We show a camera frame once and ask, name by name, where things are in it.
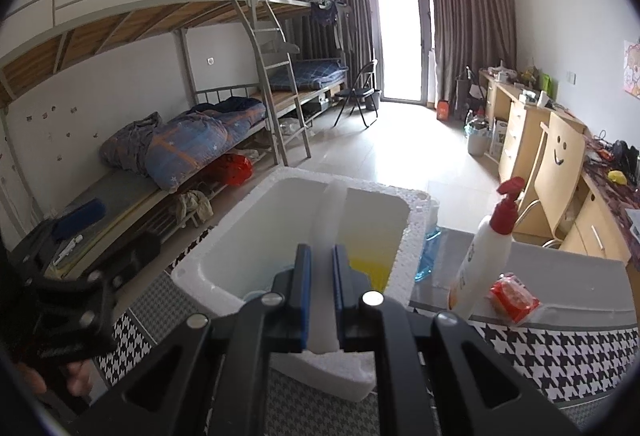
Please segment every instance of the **red pump cap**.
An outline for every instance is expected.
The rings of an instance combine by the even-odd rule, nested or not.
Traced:
[[[513,227],[518,219],[518,207],[516,200],[522,192],[526,182],[524,178],[516,176],[505,181],[498,187],[498,194],[505,194],[504,199],[495,206],[489,226],[494,232],[504,236],[513,231]]]

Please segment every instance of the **yellow object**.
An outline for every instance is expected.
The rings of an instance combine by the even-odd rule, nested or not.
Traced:
[[[626,185],[626,176],[622,171],[609,171],[607,178],[609,178],[609,181],[617,183],[618,185]]]
[[[354,270],[366,273],[371,279],[371,287],[382,293],[391,274],[391,267],[379,262],[350,259],[349,263]]]

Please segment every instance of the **yellow liquid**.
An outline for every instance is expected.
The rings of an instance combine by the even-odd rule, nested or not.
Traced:
[[[354,270],[366,273],[371,279],[371,287],[382,293],[391,274],[391,267],[379,262],[350,259],[349,263]]]

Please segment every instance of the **white wall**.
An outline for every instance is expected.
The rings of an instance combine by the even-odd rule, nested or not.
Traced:
[[[17,0],[14,8],[27,1]],[[90,0],[60,11],[58,19],[128,1]],[[0,54],[47,29],[50,19],[48,0],[11,18],[0,30]],[[194,29],[188,43],[198,89],[257,80],[240,24]],[[105,173],[97,149],[116,130],[153,111],[169,119],[187,108],[188,89],[178,54],[172,35],[146,39],[77,64],[10,105],[8,124],[17,157],[45,212],[60,210]],[[208,57],[215,58],[213,66],[207,64]],[[78,112],[71,114],[71,108]],[[16,196],[20,185],[15,185],[11,164],[8,154],[0,158],[0,177],[11,181],[14,201],[26,219],[28,206],[24,196]],[[3,232],[5,223],[0,213]]]
[[[628,0],[516,0],[518,64],[559,81],[558,100],[591,131],[640,146],[640,101],[623,92],[624,41],[640,20]],[[576,85],[566,82],[568,71]]]

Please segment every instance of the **black folding chair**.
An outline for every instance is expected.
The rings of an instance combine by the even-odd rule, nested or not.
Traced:
[[[351,108],[351,112],[349,113],[349,116],[353,114],[353,110],[356,108],[356,106],[358,106],[358,111],[360,111],[360,116],[362,117],[362,121],[364,122],[364,127],[369,127],[371,124],[373,124],[373,122],[375,122],[374,120],[371,124],[367,125],[367,121],[364,119],[364,114],[362,114],[362,108],[360,107],[360,100],[363,98],[371,98],[371,95],[373,95],[375,91],[375,89],[372,88],[370,84],[371,84],[371,77],[376,72],[376,64],[378,64],[377,59],[373,59],[371,62],[367,62],[362,67],[362,69],[358,72],[358,75],[353,80],[353,87],[350,89],[347,88],[344,90],[340,90],[335,94],[338,98],[343,100],[343,103],[342,103],[342,108],[340,109],[340,113],[338,114],[338,118],[335,119],[335,124],[333,127],[338,125],[338,120],[340,120],[340,117],[342,116],[342,112],[344,111],[344,107],[347,105],[347,102],[349,101],[350,98],[353,99],[354,104],[353,104],[353,107]],[[364,83],[362,84],[361,87],[358,86],[358,81],[360,80],[360,77],[364,78]],[[377,120],[378,106],[376,105],[375,102],[373,102],[373,109],[376,111],[376,120]]]

